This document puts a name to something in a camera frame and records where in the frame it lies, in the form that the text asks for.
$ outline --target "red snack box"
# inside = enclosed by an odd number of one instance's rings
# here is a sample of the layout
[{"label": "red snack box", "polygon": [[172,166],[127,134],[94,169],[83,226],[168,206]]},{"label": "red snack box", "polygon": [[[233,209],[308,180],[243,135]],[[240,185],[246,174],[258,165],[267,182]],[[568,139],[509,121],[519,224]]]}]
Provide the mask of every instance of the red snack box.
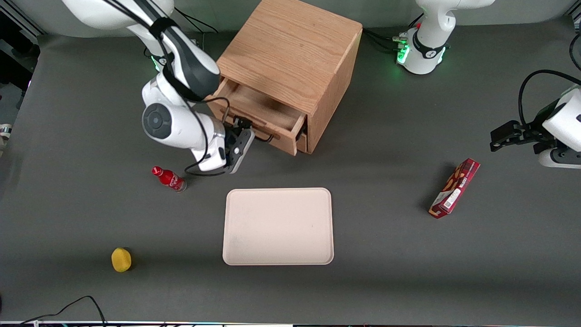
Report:
[{"label": "red snack box", "polygon": [[456,207],[458,199],[462,196],[468,184],[470,184],[478,167],[480,167],[480,164],[470,158],[461,163],[452,176],[448,178],[446,186],[440,192],[428,212],[436,219],[450,214]]}]

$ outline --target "wooden drawer cabinet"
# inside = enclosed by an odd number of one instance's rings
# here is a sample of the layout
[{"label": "wooden drawer cabinet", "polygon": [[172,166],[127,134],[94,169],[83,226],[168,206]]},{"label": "wooden drawer cabinet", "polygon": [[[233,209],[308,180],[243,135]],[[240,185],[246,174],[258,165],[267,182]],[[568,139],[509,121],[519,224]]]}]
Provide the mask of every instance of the wooden drawer cabinet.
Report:
[{"label": "wooden drawer cabinet", "polygon": [[[312,153],[351,81],[362,26],[298,0],[262,0],[217,63],[213,97],[227,121],[252,121],[256,136],[291,155]],[[222,118],[224,101],[209,102]]]}]

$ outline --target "plastic tray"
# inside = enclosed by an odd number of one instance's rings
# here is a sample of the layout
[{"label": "plastic tray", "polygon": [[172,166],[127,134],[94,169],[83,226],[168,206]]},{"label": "plastic tray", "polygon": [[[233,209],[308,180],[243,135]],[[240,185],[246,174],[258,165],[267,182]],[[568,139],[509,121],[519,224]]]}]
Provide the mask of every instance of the plastic tray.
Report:
[{"label": "plastic tray", "polygon": [[330,192],[323,188],[230,191],[222,258],[228,265],[330,263]]}]

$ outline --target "table surface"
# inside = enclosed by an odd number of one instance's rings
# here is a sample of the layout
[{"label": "table surface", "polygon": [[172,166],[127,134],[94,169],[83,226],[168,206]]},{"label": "table surface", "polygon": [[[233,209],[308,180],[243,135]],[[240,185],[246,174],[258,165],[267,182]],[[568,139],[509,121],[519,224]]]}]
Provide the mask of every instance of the table surface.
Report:
[{"label": "table surface", "polygon": [[[111,321],[579,326],[580,172],[540,166],[531,145],[488,146],[517,118],[527,74],[579,75],[574,35],[569,19],[459,27],[429,76],[365,38],[313,155],[255,143],[237,174],[181,194],[150,174],[192,158],[142,131],[141,87],[156,72],[139,40],[43,37],[0,160],[0,318],[90,294]],[[217,58],[231,38],[209,34],[206,49]],[[569,86],[535,77],[527,117]],[[482,167],[455,211],[433,219],[429,204],[468,157]],[[226,195],[271,187],[331,191],[332,263],[223,263]],[[131,250],[132,271],[113,270],[116,247]],[[79,303],[60,319],[98,315]]]}]

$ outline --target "green indicator light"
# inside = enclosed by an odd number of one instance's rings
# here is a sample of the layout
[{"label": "green indicator light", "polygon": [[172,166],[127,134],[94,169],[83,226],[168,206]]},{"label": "green indicator light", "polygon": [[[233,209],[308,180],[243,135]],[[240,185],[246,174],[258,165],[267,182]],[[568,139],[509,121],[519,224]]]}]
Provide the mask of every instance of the green indicator light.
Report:
[{"label": "green indicator light", "polygon": [[438,63],[442,62],[442,59],[444,58],[444,52],[446,52],[446,47],[444,47],[442,49],[442,54],[440,55],[440,59],[437,60]]},{"label": "green indicator light", "polygon": [[161,70],[159,69],[159,66],[157,65],[157,62],[155,61],[155,59],[153,58],[153,56],[151,56],[151,60],[153,61],[153,64],[155,65],[155,69],[156,69],[158,72],[161,72]]},{"label": "green indicator light", "polygon": [[406,62],[407,55],[410,53],[410,46],[406,45],[403,49],[400,50],[400,54],[397,56],[397,61],[401,64]]}]

